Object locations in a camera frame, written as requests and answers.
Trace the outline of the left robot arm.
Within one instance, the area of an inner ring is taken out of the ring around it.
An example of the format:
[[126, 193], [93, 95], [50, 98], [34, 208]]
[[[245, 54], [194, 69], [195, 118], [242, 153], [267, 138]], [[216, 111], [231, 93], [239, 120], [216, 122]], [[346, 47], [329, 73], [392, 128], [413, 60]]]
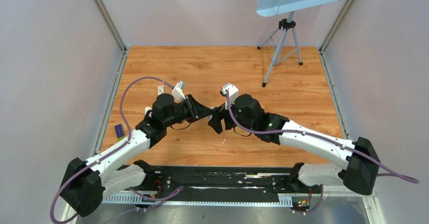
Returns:
[[160, 142], [167, 129], [184, 121], [193, 123], [213, 115], [214, 109], [197, 102], [191, 95], [176, 103], [171, 94], [160, 94], [146, 110], [144, 119], [118, 143], [86, 160], [73, 159], [62, 180], [60, 196], [85, 217], [104, 199], [122, 190], [155, 186], [155, 169], [143, 160], [122, 166], [136, 155]]

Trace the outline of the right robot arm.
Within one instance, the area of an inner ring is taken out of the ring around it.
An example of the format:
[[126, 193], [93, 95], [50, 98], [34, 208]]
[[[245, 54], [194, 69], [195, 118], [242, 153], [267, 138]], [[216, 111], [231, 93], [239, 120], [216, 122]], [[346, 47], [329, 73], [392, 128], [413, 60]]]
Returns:
[[380, 160], [366, 138], [352, 141], [308, 129], [285, 116], [266, 112], [248, 94], [240, 95], [231, 107], [226, 104], [215, 107], [208, 125], [218, 134], [241, 125], [261, 141], [296, 147], [329, 161], [295, 164], [289, 177], [291, 182], [304, 186], [345, 186], [361, 195], [371, 195], [373, 191]]

